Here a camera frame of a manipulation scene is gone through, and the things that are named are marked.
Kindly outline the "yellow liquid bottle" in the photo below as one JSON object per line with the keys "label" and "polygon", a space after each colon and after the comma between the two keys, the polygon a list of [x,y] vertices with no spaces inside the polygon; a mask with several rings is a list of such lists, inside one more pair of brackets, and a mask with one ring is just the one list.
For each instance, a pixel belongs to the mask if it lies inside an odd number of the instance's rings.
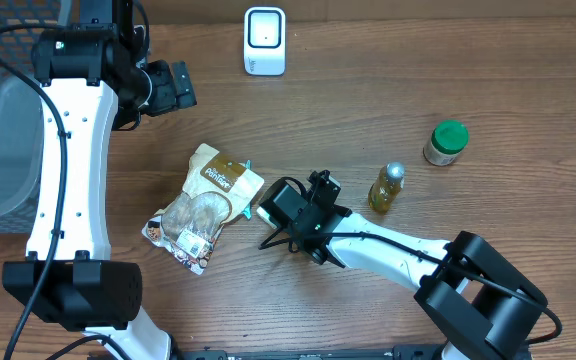
{"label": "yellow liquid bottle", "polygon": [[400,162],[391,162],[382,167],[368,193],[370,207],[377,213],[388,212],[403,190],[404,181],[405,167]]}

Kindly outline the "teal white wipes packet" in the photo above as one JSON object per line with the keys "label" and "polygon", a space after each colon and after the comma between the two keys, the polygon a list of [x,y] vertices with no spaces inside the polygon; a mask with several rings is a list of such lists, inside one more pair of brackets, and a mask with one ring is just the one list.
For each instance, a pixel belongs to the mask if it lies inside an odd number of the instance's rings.
{"label": "teal white wipes packet", "polygon": [[[245,167],[247,169],[251,168],[251,164],[252,162],[250,160],[247,160],[245,163]],[[250,220],[252,218],[252,212],[251,212],[251,207],[252,207],[252,203],[249,203],[244,210],[242,211],[242,215],[247,219]]]}

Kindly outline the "brown snack pouch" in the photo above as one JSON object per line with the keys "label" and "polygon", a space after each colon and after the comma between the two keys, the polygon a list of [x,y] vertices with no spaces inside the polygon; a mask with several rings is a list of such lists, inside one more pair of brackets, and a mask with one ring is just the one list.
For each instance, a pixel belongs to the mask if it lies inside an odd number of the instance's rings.
{"label": "brown snack pouch", "polygon": [[142,235],[201,275],[223,228],[244,215],[263,184],[245,164],[203,143],[189,159],[181,192],[148,220]]}

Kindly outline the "green lid jar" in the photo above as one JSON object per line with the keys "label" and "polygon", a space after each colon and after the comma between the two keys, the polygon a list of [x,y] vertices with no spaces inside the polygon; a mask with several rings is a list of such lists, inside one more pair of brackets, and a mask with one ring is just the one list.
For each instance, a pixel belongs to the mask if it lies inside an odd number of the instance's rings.
{"label": "green lid jar", "polygon": [[452,164],[469,142],[467,127],[454,119],[444,120],[432,131],[423,148],[425,159],[435,166]]}

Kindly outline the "teal tissue pack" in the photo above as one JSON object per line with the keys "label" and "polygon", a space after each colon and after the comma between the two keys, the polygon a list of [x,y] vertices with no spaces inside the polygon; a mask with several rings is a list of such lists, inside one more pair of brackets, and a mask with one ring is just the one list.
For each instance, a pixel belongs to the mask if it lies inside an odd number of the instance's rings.
{"label": "teal tissue pack", "polygon": [[270,216],[270,214],[261,206],[259,206],[256,210],[257,215],[267,224],[269,225],[272,229],[276,229],[277,225],[275,224],[275,222],[273,221],[272,217]]}

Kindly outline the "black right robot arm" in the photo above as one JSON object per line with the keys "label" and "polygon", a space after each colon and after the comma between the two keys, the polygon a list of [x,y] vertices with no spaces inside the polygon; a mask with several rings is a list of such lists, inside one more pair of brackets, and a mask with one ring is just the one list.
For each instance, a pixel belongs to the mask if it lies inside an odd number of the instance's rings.
{"label": "black right robot arm", "polygon": [[283,177],[257,212],[281,244],[314,263],[364,269],[413,292],[446,338],[435,359],[513,359],[539,343],[531,332],[548,313],[544,294],[482,237],[423,239],[379,226],[337,204],[340,184],[314,172],[309,185]]}

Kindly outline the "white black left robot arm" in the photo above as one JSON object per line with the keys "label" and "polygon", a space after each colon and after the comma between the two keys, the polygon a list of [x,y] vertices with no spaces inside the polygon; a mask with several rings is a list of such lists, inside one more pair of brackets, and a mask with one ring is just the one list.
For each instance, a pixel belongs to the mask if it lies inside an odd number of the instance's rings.
{"label": "white black left robot arm", "polygon": [[149,61],[137,1],[84,1],[77,22],[47,24],[26,82],[41,99],[43,149],[37,215],[4,289],[47,323],[97,341],[115,359],[179,359],[174,338],[142,306],[138,265],[115,261],[106,225],[111,133],[196,102],[182,62]]}

